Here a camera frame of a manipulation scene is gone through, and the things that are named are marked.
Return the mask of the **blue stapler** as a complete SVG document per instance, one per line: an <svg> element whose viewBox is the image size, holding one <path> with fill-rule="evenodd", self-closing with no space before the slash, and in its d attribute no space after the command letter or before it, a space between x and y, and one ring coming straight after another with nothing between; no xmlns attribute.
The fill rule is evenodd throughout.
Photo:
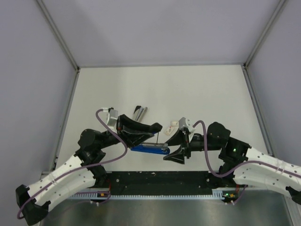
<svg viewBox="0 0 301 226"><path fill-rule="evenodd" d="M170 154L170 149L166 143L142 143L138 146L132 147L131 151L151 154Z"/></svg>

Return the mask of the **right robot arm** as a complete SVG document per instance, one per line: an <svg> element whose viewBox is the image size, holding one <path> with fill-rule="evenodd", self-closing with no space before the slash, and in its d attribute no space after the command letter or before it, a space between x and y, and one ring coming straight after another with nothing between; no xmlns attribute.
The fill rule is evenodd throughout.
<svg viewBox="0 0 301 226"><path fill-rule="evenodd" d="M204 152L209 174L224 186L261 187L301 202L301 168L264 154L248 143L232 138L230 130L214 122L208 127L202 120L180 125L167 141L178 146L165 161L184 164L192 152Z"/></svg>

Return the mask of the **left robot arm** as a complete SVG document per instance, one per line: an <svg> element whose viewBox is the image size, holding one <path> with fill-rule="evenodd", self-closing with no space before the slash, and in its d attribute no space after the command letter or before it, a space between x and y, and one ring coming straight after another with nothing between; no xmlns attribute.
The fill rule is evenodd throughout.
<svg viewBox="0 0 301 226"><path fill-rule="evenodd" d="M135 147L154 137L162 130L162 125L142 124L118 115L113 109L105 109L106 121L99 117L102 109L96 111L98 121L106 128L105 132L85 129L78 141L79 150L60 167L39 181L16 189L16 202L19 207L18 219L25 219L32 226L45 217L58 204L86 188L103 186L107 175L104 165L103 149L121 143L124 148Z"/></svg>

